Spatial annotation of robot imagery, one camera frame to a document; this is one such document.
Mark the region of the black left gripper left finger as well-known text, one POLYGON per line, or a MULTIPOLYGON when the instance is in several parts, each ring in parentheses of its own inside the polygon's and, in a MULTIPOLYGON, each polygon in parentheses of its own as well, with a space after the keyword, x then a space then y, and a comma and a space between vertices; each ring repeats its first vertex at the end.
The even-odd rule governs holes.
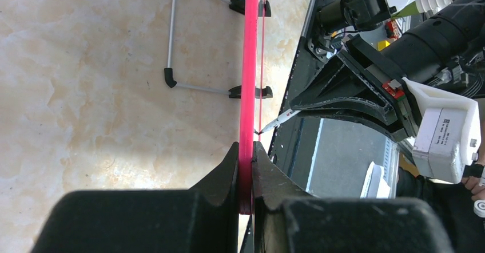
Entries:
POLYGON ((33 252, 236 252, 237 157, 233 143, 189 189, 70 192, 33 252))

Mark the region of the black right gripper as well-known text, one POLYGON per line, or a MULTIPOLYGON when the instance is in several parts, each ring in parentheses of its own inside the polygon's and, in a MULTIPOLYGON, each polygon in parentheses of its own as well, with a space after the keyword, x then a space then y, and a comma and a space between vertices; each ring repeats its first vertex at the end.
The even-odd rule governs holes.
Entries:
POLYGON ((348 52, 333 56, 290 101, 300 117, 329 118, 369 127, 394 142, 418 134, 421 113, 400 68, 360 35, 348 36, 348 52), (397 122, 384 125, 368 114, 346 109, 386 109, 389 101, 397 122))

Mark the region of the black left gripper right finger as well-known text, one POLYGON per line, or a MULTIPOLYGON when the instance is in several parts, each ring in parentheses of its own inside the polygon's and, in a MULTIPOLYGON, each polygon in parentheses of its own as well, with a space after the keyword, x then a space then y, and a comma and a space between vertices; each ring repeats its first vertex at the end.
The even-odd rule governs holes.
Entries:
POLYGON ((452 252, 441 221, 412 199, 320 199, 253 145, 255 252, 452 252))

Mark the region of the white whiteboard marker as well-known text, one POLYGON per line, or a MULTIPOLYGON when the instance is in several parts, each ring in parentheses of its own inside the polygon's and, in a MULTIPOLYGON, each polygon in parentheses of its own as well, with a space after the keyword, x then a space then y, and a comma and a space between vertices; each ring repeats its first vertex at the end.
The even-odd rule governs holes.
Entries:
POLYGON ((272 129, 276 128, 277 126, 287 122, 290 118, 294 117, 298 113, 300 113, 300 110, 288 109, 285 112, 283 112, 282 114, 278 115, 277 118, 272 120, 265 127, 263 127, 262 130, 257 131, 256 129, 254 129, 253 133, 256 134, 256 135, 261 135, 262 133, 265 133, 269 130, 272 130, 272 129))

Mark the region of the red framed whiteboard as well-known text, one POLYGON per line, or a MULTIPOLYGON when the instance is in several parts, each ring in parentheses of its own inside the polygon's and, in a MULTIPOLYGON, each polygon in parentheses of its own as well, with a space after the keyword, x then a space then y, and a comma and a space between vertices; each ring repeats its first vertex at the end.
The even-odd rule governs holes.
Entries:
POLYGON ((259 1, 245 0, 244 38, 241 72, 241 110, 238 148, 239 213, 252 213, 252 159, 255 120, 256 64, 259 1))

